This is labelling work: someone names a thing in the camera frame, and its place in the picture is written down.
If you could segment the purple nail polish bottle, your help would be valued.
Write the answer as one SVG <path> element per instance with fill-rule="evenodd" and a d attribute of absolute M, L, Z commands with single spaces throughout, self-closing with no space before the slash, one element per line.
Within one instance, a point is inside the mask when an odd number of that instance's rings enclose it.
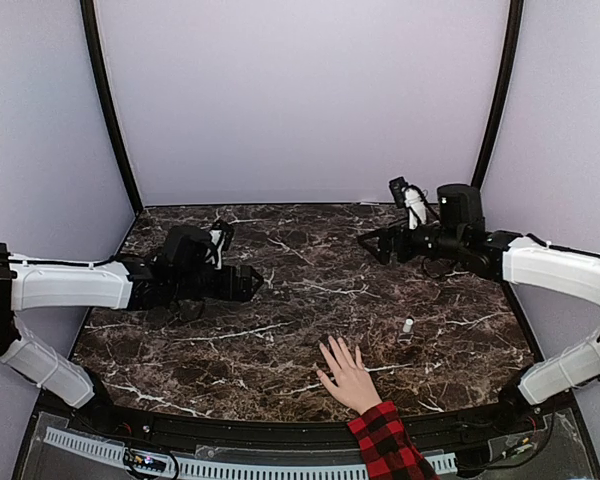
<path fill-rule="evenodd" d="M 412 335 L 414 324 L 415 320 L 412 317 L 407 317 L 402 328 L 402 333 L 407 336 Z"/>

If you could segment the red plaid sleeve forearm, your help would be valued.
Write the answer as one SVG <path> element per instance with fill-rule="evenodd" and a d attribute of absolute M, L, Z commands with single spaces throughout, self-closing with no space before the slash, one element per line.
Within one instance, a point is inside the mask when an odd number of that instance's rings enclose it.
<path fill-rule="evenodd" d="M 393 402 L 376 405 L 350 421 L 369 479 L 438 479 L 431 464 L 412 443 Z"/>

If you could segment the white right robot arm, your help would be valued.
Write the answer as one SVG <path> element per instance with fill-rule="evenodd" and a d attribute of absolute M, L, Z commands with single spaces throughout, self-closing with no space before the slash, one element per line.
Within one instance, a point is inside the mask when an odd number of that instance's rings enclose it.
<path fill-rule="evenodd" d="M 480 191 L 470 185 L 439 187 L 436 208 L 403 178 L 391 180 L 389 187 L 406 218 L 358 238 L 379 263 L 445 259 L 485 280 L 540 287 L 600 307 L 599 253 L 555 245 L 532 234 L 487 231 Z M 501 390 L 490 424 L 510 434 L 527 420 L 529 407 L 592 380 L 600 380 L 600 328 L 518 374 Z"/>

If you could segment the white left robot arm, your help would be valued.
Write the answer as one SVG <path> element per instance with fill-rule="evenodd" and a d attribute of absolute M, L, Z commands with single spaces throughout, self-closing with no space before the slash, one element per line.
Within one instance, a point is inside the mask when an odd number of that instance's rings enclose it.
<path fill-rule="evenodd" d="M 0 363 L 59 397 L 100 436 L 121 427 L 106 388 L 16 323 L 18 312 L 49 307 L 147 311 L 177 301 L 249 302 L 263 277 L 251 266 L 223 260 L 234 235 L 218 221 L 208 230 L 176 226 L 156 253 L 102 261 L 50 260 L 16 255 L 0 243 Z"/>

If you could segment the person's bare hand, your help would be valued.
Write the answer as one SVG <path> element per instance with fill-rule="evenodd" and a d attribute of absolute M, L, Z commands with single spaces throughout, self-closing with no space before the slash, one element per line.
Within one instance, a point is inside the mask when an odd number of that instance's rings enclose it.
<path fill-rule="evenodd" d="M 358 347 L 352 355 L 342 337 L 329 336 L 328 344 L 320 343 L 319 350 L 330 373 L 318 369 L 316 375 L 336 401 L 359 415 L 382 403 Z"/>

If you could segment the small green circuit board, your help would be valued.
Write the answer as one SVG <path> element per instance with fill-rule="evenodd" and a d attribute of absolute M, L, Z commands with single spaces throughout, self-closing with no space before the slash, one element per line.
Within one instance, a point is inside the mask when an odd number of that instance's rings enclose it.
<path fill-rule="evenodd" d="M 138 450 L 125 449 L 122 462 L 131 473 L 140 477 L 153 478 L 174 473 L 171 464 L 166 459 Z"/>

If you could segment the black right frame post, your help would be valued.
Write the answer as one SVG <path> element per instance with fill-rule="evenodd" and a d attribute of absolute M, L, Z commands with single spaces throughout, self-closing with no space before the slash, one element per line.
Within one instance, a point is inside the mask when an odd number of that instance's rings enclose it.
<path fill-rule="evenodd" d="M 484 185 L 504 114 L 520 36 L 523 11 L 523 0 L 509 1 L 509 10 L 493 98 L 483 140 L 471 179 L 471 185 L 478 189 L 481 189 Z"/>

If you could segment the black frame post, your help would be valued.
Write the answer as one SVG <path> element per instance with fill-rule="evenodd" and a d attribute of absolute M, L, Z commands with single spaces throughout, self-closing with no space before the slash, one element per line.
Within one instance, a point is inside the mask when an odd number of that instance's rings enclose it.
<path fill-rule="evenodd" d="M 481 189 L 484 185 L 504 114 L 520 36 L 523 11 L 523 0 L 509 1 L 509 10 L 493 98 L 483 140 L 471 179 L 471 185 L 478 189 Z"/>
<path fill-rule="evenodd" d="M 96 4 L 93 0 L 80 0 L 79 4 L 92 74 L 108 138 L 130 206 L 134 215 L 138 216 L 144 210 L 144 205 L 132 172 L 114 105 L 99 35 Z"/>

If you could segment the black left frame post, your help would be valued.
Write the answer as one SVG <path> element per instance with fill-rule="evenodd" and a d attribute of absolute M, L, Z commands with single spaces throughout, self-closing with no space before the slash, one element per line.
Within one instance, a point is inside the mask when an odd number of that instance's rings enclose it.
<path fill-rule="evenodd" d="M 80 0 L 79 4 L 92 74 L 108 138 L 130 206 L 134 215 L 138 216 L 144 210 L 144 205 L 132 172 L 114 105 L 99 35 L 96 4 L 93 0 Z"/>

